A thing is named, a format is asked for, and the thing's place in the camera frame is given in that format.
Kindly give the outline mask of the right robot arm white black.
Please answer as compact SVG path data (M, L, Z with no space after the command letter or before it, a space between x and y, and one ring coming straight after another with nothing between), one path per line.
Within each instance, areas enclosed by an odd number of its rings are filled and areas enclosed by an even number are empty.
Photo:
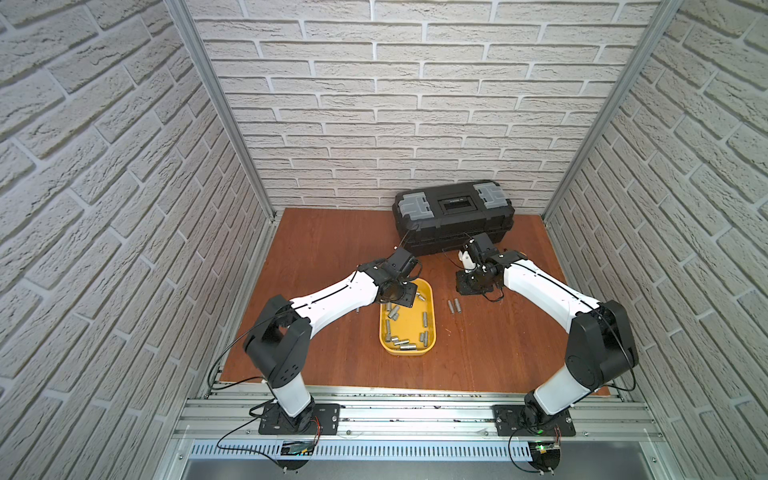
M486 295L495 288L522 295L553 318L568 334L564 365L525 396L515 429L541 434L575 403L628 373L639 356L626 309L617 301L599 301L540 269L518 251L500 251L479 234L459 249L457 291Z

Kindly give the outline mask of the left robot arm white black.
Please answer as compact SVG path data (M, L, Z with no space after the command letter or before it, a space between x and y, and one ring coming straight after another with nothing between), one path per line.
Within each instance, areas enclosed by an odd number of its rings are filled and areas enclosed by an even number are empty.
M281 431L299 434L315 419L314 398L302 377L314 335L348 313L372 304L411 307L420 261L403 248L361 264L347 277L315 293L269 299L247 332L243 348L270 388Z

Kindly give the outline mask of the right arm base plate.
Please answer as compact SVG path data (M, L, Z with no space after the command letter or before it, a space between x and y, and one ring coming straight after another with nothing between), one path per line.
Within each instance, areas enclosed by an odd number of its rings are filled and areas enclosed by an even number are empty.
M575 425L568 409L555 415L539 412L532 405L501 404L491 407L499 436L574 437Z

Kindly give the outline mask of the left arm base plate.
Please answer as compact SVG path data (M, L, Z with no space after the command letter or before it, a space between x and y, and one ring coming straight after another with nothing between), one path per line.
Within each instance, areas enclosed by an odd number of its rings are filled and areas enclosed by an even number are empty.
M289 416L277 403L264 408L260 435L336 435L341 405L311 402L296 417Z

